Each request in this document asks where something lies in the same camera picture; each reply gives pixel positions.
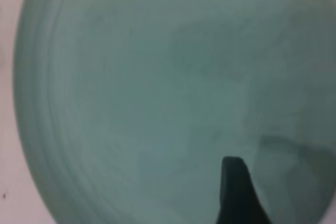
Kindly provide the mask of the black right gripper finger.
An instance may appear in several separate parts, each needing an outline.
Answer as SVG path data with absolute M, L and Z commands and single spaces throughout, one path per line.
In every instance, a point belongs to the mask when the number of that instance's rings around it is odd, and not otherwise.
M 226 156 L 222 160 L 219 203 L 218 224 L 271 223 L 240 157 Z

